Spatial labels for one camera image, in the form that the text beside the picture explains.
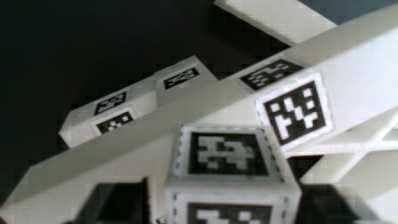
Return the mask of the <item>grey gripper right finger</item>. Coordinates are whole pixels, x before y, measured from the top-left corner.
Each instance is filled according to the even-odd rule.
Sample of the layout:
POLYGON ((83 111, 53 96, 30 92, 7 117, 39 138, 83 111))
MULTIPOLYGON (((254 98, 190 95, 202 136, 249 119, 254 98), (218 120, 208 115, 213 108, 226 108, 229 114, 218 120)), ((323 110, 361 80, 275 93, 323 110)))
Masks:
POLYGON ((369 215, 359 215, 330 184, 302 184, 295 224, 378 224, 369 215))

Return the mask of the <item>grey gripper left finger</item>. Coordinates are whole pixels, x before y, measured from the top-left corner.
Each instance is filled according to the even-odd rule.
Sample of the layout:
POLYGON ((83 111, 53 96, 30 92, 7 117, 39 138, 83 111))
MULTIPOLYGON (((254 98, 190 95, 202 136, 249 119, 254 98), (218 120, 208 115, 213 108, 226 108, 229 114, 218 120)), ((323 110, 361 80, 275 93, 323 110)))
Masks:
POLYGON ((147 179, 135 183, 99 183, 76 218, 64 224, 149 224, 147 179))

